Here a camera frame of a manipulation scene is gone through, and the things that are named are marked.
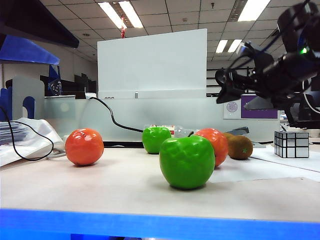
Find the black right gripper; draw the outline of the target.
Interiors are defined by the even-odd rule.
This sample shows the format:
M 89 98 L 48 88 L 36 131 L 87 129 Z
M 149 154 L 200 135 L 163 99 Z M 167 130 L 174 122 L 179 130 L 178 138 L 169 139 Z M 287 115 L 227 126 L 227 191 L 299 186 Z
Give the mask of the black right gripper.
M 267 87 L 267 78 L 262 74 L 244 76 L 237 73 L 236 70 L 224 71 L 224 85 L 216 99 L 217 104 L 223 104 L 235 101 L 241 98 L 245 90 L 252 90 L 258 96 L 244 105 L 246 110 L 268 110 L 274 109 L 270 97 L 272 92 Z

